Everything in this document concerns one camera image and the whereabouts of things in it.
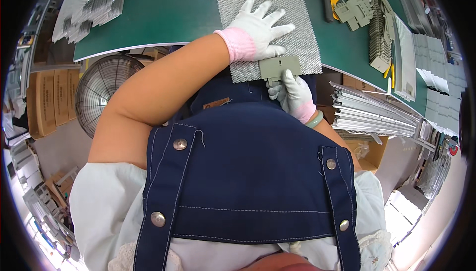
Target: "white stitching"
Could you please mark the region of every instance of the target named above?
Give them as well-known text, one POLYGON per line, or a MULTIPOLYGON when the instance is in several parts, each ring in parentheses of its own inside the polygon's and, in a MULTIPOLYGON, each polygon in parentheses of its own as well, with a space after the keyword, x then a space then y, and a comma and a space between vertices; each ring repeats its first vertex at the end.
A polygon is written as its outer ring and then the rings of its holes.
MULTIPOLYGON (((347 151, 345 151, 346 155, 347 155, 347 159, 349 161, 349 170, 350 170, 350 179, 352 179, 352 166, 350 165, 350 158, 349 158, 349 153, 347 151)), ((352 184, 352 186, 350 187, 351 190, 350 190, 350 198, 352 199, 352 197, 354 196, 354 190, 352 189, 352 187, 354 186, 354 184, 352 184)))
MULTIPOLYGON (((190 126, 190 125, 185 125, 185 126, 196 129, 196 127, 194 127, 194 126, 190 126)), ((190 158, 190 154, 192 153, 192 146, 193 146, 194 141, 195 141, 195 132, 193 132, 192 144, 190 145, 190 149, 188 151, 187 161, 185 162, 185 166, 183 167, 182 178, 180 179, 180 184, 178 185, 178 190, 177 190, 177 196, 175 197, 174 212, 172 214, 172 220, 170 221, 169 235, 167 236, 167 247, 165 249, 164 262, 162 263, 162 269, 161 270, 164 270, 164 268, 165 268, 165 262, 167 260, 167 252, 169 251, 169 239, 170 239, 170 232, 172 231, 172 222, 174 221, 175 210, 177 208, 177 200, 179 199, 179 193, 180 193, 180 188, 182 187, 183 176, 185 175, 185 169, 187 168, 188 160, 190 158)))
POLYGON ((213 238, 213 239, 221 239, 227 241, 234 241, 234 242, 286 242, 289 240, 301 240, 301 239, 310 239, 310 238, 318 238, 322 236, 333 236, 332 234, 322 234, 317 236, 309 236, 309 237, 296 237, 296 238, 284 238, 284 239, 277 239, 277 240, 235 240, 235 239, 227 239, 227 238, 220 238, 220 237, 212 237, 212 236, 200 236, 200 235, 186 235, 186 234, 174 234, 174 236, 184 236, 184 237, 200 237, 200 238, 213 238))
MULTIPOLYGON (((350 179, 352 179, 352 169, 351 169, 351 166, 350 166, 350 158, 349 158, 349 154, 347 151, 345 151, 346 155, 347 155, 347 160, 349 161, 349 169, 350 169, 350 179)), ((354 189, 354 183, 352 183, 352 186, 350 187, 350 191, 351 191, 351 196, 353 196, 354 194, 352 193, 353 192, 353 189, 354 189)), ((352 206, 352 214, 350 215, 350 218, 352 219, 352 226, 354 226, 354 211, 357 212, 357 208, 354 209, 354 200, 352 199, 352 197, 350 197, 350 205, 352 206)), ((354 237, 356 238, 356 241, 358 243, 358 238, 357 238, 357 234, 355 231, 354 232, 354 237)), ((360 251, 359 251, 359 256, 358 256, 358 261, 359 261, 359 267, 362 266, 362 258, 360 257, 360 251)))
POLYGON ((319 157, 319 154, 320 154, 320 153, 321 153, 321 152, 318 151, 318 160, 322 161, 322 154, 321 154, 321 156, 319 157))
POLYGON ((273 213, 322 213, 322 214, 330 213, 330 212, 315 211, 315 210, 275 211, 275 210, 248 210, 248 209, 221 209, 221 208, 207 208, 207 207, 195 207, 195 206, 179 206, 179 208, 222 210, 222 211, 273 212, 273 213))
MULTIPOLYGON (((170 130, 170 135, 169 135, 169 141, 170 141, 170 136, 172 136, 172 129, 170 130)), ((154 143, 155 143, 155 137, 157 135, 157 131, 158 129, 155 130, 155 133, 154 133, 154 139, 152 139, 152 147, 150 149, 150 167, 152 168, 152 152, 154 151, 154 143)), ((169 141, 167 141, 167 144, 165 145, 165 148, 164 148, 164 153, 165 153, 165 149, 167 148, 167 145, 169 145, 169 141)), ((137 249, 139 248, 139 241, 140 241, 140 236, 142 235, 142 230, 144 229, 144 222, 146 221, 146 217, 147 217, 147 199, 149 198, 149 190, 150 190, 150 186, 149 185, 149 189, 147 190, 147 196, 146 196, 146 210, 144 212, 144 218, 142 218, 142 224, 140 225, 140 231, 139 231, 139 237, 137 238, 137 243, 136 243, 136 254, 137 254, 137 249)), ((136 268, 136 255, 134 255, 134 269, 136 268)))
MULTIPOLYGON (((174 125, 184 125, 184 124, 180 124, 180 123, 175 123, 174 125)), ((196 128, 196 127, 194 127, 193 125, 185 125, 185 126, 189 126, 189 127, 193 127, 193 128, 196 128)))
POLYGON ((338 158, 338 156, 337 156, 337 146, 335 146, 335 148, 336 148, 336 161, 337 161, 337 166, 339 167, 340 177, 342 177, 342 180, 343 180, 344 183, 346 184, 347 194, 349 195, 350 202, 352 202, 352 197, 351 197, 351 194, 350 194, 350 192, 349 192, 349 186, 347 185, 347 181, 346 181, 346 179, 344 178, 344 176, 342 175, 342 170, 340 169, 339 158, 338 158))
MULTIPOLYGON (((323 153, 323 160, 321 161, 321 164, 322 164, 322 171, 324 172, 324 182, 326 183, 326 187, 327 187, 327 191, 329 192, 329 200, 330 200, 330 205, 332 206, 332 208, 334 208, 334 205, 332 204, 332 197, 330 196, 330 189, 329 189, 329 184, 327 183, 327 179, 326 179, 326 173, 325 173, 325 168, 324 168, 324 149, 322 150, 323 153)), ((344 260, 342 260, 342 252, 340 250, 340 243, 339 243, 339 235, 337 234, 337 227, 336 227, 336 215, 335 214, 332 214, 332 219, 334 220, 334 230, 336 231, 336 244, 337 244, 337 249, 339 250, 339 257, 341 258, 341 270, 344 271, 344 260)))

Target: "green cutting mat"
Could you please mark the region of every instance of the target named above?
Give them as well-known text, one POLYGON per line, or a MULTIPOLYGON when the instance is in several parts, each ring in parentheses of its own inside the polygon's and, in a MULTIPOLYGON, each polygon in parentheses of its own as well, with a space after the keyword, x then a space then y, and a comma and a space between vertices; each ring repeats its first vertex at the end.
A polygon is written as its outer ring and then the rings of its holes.
MULTIPOLYGON (((327 23, 324 21, 322 0, 304 1, 306 2, 307 12, 311 19, 316 40, 318 41, 321 62, 386 90, 387 79, 384 79, 381 72, 369 65, 369 26, 351 31, 347 24, 342 24, 338 20, 327 23)), ((400 0, 388 0, 388 2, 392 6, 393 11, 403 22, 408 24, 400 0)), ((393 94, 393 96, 412 107, 418 113, 425 115, 426 84, 419 74, 416 75, 415 102, 405 101, 397 94, 393 94)))
MULTIPOLYGON (((368 26, 350 31, 337 20, 324 21, 322 0, 304 0, 318 41, 321 61, 327 66, 387 88, 382 73, 368 63, 368 26)), ((388 0, 395 13, 408 23, 400 0, 388 0)), ((76 44, 74 59, 85 59, 106 51, 154 44, 190 42, 221 29, 216 0, 125 0, 122 15, 94 27, 76 44)), ((417 74, 416 102, 407 102, 425 114, 426 84, 417 74)))
POLYGON ((74 59, 151 44, 191 42, 222 29, 217 0, 124 0, 122 15, 91 29, 74 59))

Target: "gray plastic part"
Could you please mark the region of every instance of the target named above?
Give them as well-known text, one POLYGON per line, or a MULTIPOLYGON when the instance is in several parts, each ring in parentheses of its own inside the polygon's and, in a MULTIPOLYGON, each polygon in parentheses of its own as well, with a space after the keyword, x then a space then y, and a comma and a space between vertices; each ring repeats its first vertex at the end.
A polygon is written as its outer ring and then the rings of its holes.
POLYGON ((370 62, 370 65, 380 71, 381 73, 385 73, 387 68, 390 66, 389 62, 385 59, 381 59, 380 57, 375 57, 373 61, 370 62))
POLYGON ((384 73, 392 57, 392 41, 396 34, 393 25, 393 12, 387 0, 370 0, 374 11, 370 20, 368 35, 370 65, 384 73))
POLYGON ((350 30, 354 31, 370 23, 374 11, 369 0, 347 0, 334 5, 334 12, 341 23, 347 22, 350 30))
POLYGON ((395 12, 390 6, 390 3, 388 2, 388 0, 380 0, 380 1, 383 3, 385 9, 387 9, 387 12, 390 13, 392 16, 395 16, 395 12))
POLYGON ((280 81, 281 75, 287 69, 291 70, 295 78, 301 75, 298 56, 274 57, 259 61, 261 79, 268 80, 270 84, 272 81, 280 81))

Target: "white glove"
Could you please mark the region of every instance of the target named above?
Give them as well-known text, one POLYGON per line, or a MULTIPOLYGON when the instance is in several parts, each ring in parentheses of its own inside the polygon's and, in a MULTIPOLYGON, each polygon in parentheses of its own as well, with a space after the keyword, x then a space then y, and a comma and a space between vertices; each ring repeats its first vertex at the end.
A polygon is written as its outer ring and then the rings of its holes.
POLYGON ((291 70, 286 70, 281 76, 281 81, 273 82, 270 86, 266 82, 269 98, 277 99, 286 113, 297 118, 305 124, 311 119, 316 111, 316 105, 312 101, 312 93, 303 78, 294 79, 291 70))
POLYGON ((292 23, 272 27, 286 11, 279 8, 263 18, 271 7, 271 1, 265 1, 252 13, 254 2, 255 0, 247 0, 226 29, 214 31, 227 44, 230 63, 238 60, 262 60, 284 54, 286 48, 269 43, 296 28, 292 23))

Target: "floor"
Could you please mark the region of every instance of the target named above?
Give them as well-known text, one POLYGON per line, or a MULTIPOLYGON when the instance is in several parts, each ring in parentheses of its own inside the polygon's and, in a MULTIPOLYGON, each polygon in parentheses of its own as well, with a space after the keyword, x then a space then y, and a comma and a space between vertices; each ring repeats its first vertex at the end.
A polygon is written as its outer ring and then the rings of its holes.
POLYGON ((408 139, 404 143, 400 138, 392 138, 387 142, 382 162, 375 173, 382 185, 384 202, 417 169, 420 149, 419 145, 408 139))
POLYGON ((33 143, 44 179, 58 171, 78 171, 88 161, 92 139, 83 131, 77 119, 56 127, 56 131, 33 143))

